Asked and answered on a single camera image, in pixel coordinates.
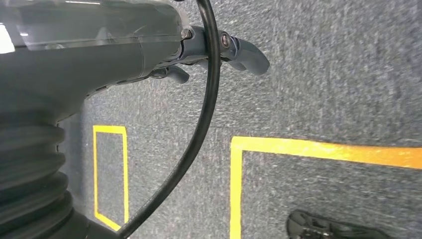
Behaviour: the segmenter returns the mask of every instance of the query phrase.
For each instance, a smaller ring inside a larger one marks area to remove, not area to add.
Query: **screw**
[[[225,32],[223,34],[221,34],[221,44],[223,45],[224,48],[230,47],[230,37]]]
[[[191,31],[189,29],[183,29],[182,30],[182,39],[189,39],[192,37]]]

